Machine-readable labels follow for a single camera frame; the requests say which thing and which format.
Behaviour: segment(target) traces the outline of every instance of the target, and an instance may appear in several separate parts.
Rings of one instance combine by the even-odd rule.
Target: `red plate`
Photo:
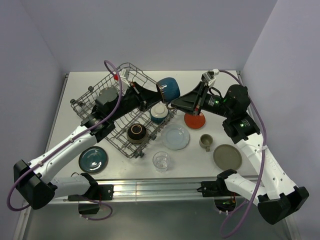
[[[206,118],[202,112],[200,112],[200,114],[197,116],[186,113],[184,115],[184,122],[191,129],[199,129],[205,125]]]

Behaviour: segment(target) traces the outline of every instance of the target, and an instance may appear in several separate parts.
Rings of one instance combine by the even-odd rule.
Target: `dish rack wire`
[[[141,69],[137,68],[132,63],[126,62],[117,67],[117,71],[119,73],[122,69],[129,70],[128,80],[130,82],[137,82],[142,87],[156,91],[157,82],[144,74]],[[99,96],[101,90],[112,87],[119,89],[119,82],[116,81],[114,76],[110,73],[96,85],[89,86],[88,91],[77,100],[72,99],[70,101],[72,109],[81,119],[85,119],[89,114],[91,114],[92,109],[95,106],[95,100]],[[157,133],[161,132],[164,126],[175,116],[176,113],[176,109],[169,109],[169,114],[166,119],[158,125],[151,121],[150,113],[148,111],[143,112],[136,108],[117,119],[114,122],[115,129],[105,139],[129,159],[143,157],[145,155],[144,150],[150,141],[156,139]],[[136,123],[143,124],[149,133],[149,136],[139,145],[132,144],[127,139],[127,129],[129,126]]]

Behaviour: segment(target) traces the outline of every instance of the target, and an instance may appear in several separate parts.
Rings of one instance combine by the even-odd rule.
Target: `glass cup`
[[[155,169],[163,173],[168,170],[170,157],[169,154],[165,151],[160,151],[153,156],[152,161]]]

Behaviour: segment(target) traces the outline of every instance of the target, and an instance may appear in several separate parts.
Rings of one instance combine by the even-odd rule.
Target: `blue and white bowl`
[[[161,94],[161,101],[166,104],[180,97],[180,89],[173,77],[166,77],[156,83],[156,89]]]
[[[157,103],[150,110],[150,119],[156,124],[161,124],[169,114],[169,110],[163,103]]]

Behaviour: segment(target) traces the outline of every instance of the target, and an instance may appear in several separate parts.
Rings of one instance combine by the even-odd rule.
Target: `tabletop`
[[[143,71],[146,75],[159,81],[166,77],[176,79],[181,95],[193,90],[201,75],[206,71]],[[83,95],[89,86],[93,86],[103,79],[108,73],[100,72],[70,72],[65,84],[65,89],[60,100],[56,115],[56,121],[52,130],[49,149],[53,148],[60,141],[65,139],[74,129],[80,125],[81,119],[71,108],[70,100],[77,99]],[[219,89],[224,96],[229,86],[237,82],[227,74],[220,73],[216,76],[214,87]],[[151,141],[143,151],[145,155],[140,158],[126,158],[106,139],[96,145],[103,148],[108,155],[106,168],[93,175],[96,180],[122,180],[122,179],[168,179],[168,178],[201,178],[216,177],[222,172],[213,159],[213,152],[221,144],[233,145],[232,140],[226,135],[222,123],[224,117],[203,111],[206,118],[205,125],[200,129],[188,128],[184,122],[184,113],[177,111],[177,114],[169,124],[180,124],[187,128],[190,133],[190,141],[186,148],[181,150],[170,150],[166,148],[157,137]],[[213,137],[213,145],[210,152],[206,152],[199,145],[200,136],[210,134]],[[152,158],[157,152],[167,152],[170,156],[170,166],[166,172],[158,172],[153,165]],[[71,160],[56,177],[69,177],[72,173],[81,173],[78,164],[79,156]],[[242,154],[242,165],[238,169],[242,176],[256,176],[257,173],[246,156]]]

